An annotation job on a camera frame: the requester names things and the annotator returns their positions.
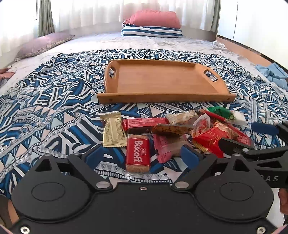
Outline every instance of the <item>white bed sheet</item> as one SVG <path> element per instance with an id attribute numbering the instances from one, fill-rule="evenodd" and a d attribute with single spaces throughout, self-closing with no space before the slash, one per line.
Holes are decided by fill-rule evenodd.
<path id="1" fill-rule="evenodd" d="M 195 40 L 191 38 L 122 37 L 120 33 L 113 33 L 76 38 L 38 56 L 15 62 L 10 70 L 15 72 L 15 75 L 0 88 L 0 96 L 3 95 L 9 88 L 14 86 L 18 81 L 24 79 L 27 75 L 34 71 L 40 64 L 46 62 L 56 54 L 70 54 L 88 50 L 129 48 L 145 48 L 152 50 L 166 49 L 176 51 L 201 52 L 204 54 L 219 54 L 238 63 L 253 75 L 259 75 L 264 80 L 269 82 L 258 70 L 254 68 L 255 65 L 249 62 L 245 57 L 237 55 L 227 49 L 215 47 L 211 42 L 208 41 Z M 284 219 L 283 214 L 279 212 L 280 201 L 278 198 L 278 189 L 274 188 L 272 190 L 274 193 L 274 203 L 267 218 L 275 226 L 280 227 L 282 226 Z"/>

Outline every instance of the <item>tray handle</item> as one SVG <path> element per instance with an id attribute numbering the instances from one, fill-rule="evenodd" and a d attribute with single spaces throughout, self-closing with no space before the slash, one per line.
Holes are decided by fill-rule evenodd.
<path id="1" fill-rule="evenodd" d="M 215 77 L 217 77 L 217 80 L 216 81 L 210 80 L 210 78 L 205 75 L 206 71 L 211 72 Z M 206 67 L 203 70 L 202 75 L 219 93 L 229 93 L 226 83 L 222 80 L 221 76 L 217 72 L 215 72 L 213 69 Z"/>
<path id="2" fill-rule="evenodd" d="M 118 77 L 119 77 L 120 65 L 117 61 L 111 61 L 105 69 L 104 82 L 105 90 L 107 93 L 116 93 L 118 89 Z M 109 75 L 110 69 L 113 69 L 114 75 Z"/>

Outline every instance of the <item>circular pad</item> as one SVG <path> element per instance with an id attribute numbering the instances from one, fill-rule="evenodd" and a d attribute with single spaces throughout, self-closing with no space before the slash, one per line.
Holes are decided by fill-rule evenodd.
<path id="1" fill-rule="evenodd" d="M 81 180 L 52 171 L 32 172 L 12 193 L 12 203 L 21 214 L 35 220 L 69 217 L 87 204 L 88 186 Z"/>
<path id="2" fill-rule="evenodd" d="M 39 201 L 54 201 L 65 194 L 65 187 L 55 182 L 47 182 L 36 185 L 32 189 L 32 195 Z"/>
<path id="3" fill-rule="evenodd" d="M 223 184 L 220 193 L 231 201 L 245 201 L 253 195 L 253 189 L 243 183 L 231 182 Z"/>
<path id="4" fill-rule="evenodd" d="M 212 216 L 227 221 L 268 214 L 273 192 L 257 172 L 225 171 L 199 183 L 195 197 Z"/>

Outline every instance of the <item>curtain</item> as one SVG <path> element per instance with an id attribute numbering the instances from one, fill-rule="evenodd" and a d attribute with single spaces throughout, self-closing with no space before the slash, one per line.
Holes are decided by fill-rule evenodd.
<path id="1" fill-rule="evenodd" d="M 122 22 L 137 10 L 175 11 L 181 25 L 211 30 L 215 0 L 51 0 L 55 31 Z"/>
<path id="2" fill-rule="evenodd" d="M 214 6 L 214 16 L 211 26 L 211 31 L 216 32 L 218 28 L 219 23 L 219 15 L 220 15 L 220 0 L 215 0 L 215 6 Z"/>
<path id="3" fill-rule="evenodd" d="M 34 38 L 37 30 L 35 0 L 0 2 L 0 56 Z"/>
<path id="4" fill-rule="evenodd" d="M 55 29 L 52 19 L 51 2 L 50 0 L 40 0 L 38 37 L 54 32 Z"/>

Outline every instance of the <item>green curtain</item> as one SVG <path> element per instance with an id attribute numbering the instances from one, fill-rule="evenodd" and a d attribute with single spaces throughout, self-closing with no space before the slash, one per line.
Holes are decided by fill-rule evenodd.
<path id="1" fill-rule="evenodd" d="M 219 14 L 220 14 L 220 0 L 215 0 L 214 5 L 214 16 L 212 21 L 211 31 L 216 32 L 218 28 L 218 21 L 219 21 Z"/>
<path id="2" fill-rule="evenodd" d="M 54 24 L 50 0 L 40 0 L 38 37 L 54 33 Z"/>

